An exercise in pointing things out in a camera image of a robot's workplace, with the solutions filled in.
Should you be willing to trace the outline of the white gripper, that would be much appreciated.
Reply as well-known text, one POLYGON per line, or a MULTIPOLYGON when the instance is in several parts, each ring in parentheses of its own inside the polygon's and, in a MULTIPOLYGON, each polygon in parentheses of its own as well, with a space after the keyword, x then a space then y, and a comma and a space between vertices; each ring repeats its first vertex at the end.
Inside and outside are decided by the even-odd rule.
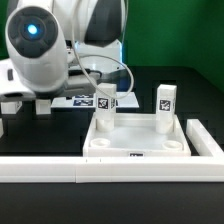
POLYGON ((36 95, 19 79, 10 59, 0 60, 0 102, 34 100, 36 95))

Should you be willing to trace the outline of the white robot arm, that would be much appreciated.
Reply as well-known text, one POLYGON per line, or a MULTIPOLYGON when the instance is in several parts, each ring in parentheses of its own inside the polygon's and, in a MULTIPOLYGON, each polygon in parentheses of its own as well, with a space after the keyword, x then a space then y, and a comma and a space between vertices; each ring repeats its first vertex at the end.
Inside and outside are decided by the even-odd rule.
POLYGON ((92 93, 98 77, 69 74, 77 60, 68 46, 108 46, 125 17, 124 0, 8 0, 0 102, 92 93))

